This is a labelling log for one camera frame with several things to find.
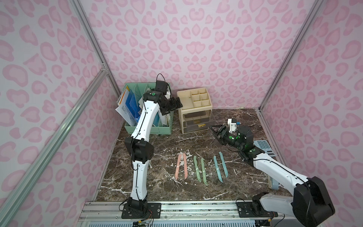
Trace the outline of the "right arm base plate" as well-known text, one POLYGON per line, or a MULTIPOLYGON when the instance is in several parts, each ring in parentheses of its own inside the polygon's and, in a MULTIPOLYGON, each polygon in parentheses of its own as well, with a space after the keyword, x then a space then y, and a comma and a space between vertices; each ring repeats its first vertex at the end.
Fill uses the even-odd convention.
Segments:
POLYGON ((266 211, 262 207, 254 205, 254 202, 237 201, 238 215, 240 218, 276 218, 277 212, 266 211))

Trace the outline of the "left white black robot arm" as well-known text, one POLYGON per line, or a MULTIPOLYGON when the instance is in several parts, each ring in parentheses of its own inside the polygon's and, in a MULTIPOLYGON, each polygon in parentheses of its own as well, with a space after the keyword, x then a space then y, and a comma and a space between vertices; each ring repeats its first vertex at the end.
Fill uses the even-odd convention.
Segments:
POLYGON ((153 89, 142 96, 142 112, 139 122, 124 144, 131 158, 133 170, 132 190, 126 208, 132 212, 145 214, 147 205, 147 171, 154 155, 154 146, 149 143, 151 128, 157 114, 162 116, 182 107, 179 98, 172 96, 170 85, 157 80, 153 89))

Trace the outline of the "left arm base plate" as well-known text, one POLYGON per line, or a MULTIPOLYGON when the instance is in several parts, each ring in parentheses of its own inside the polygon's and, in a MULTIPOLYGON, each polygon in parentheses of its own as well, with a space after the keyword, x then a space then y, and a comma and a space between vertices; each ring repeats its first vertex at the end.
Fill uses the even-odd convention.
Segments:
POLYGON ((143 219, 149 216, 157 219, 161 216, 162 204, 147 201, 127 202, 122 209, 122 219, 143 219))

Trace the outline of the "beige three-drawer organizer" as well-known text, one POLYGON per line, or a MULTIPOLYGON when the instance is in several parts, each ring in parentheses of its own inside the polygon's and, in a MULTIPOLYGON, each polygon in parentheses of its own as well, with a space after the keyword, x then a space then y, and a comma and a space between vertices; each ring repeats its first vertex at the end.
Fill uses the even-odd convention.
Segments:
POLYGON ((181 90, 177 92, 177 97, 182 103, 178 115, 183 134, 208 130, 216 123, 206 88, 181 90))

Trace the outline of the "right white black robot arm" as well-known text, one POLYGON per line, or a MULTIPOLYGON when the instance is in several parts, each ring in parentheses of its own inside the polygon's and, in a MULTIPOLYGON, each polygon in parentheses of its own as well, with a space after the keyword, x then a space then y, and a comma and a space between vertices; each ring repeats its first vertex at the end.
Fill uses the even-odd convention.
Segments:
POLYGON ((282 213, 295 217, 305 227, 316 227, 336 213, 325 183, 318 177, 307 177, 277 162, 264 150, 254 145, 250 127, 232 119, 226 125, 212 125, 215 139, 226 147, 232 147, 242 161, 277 180, 291 196, 278 196, 267 192, 255 195, 251 212, 263 214, 282 213))

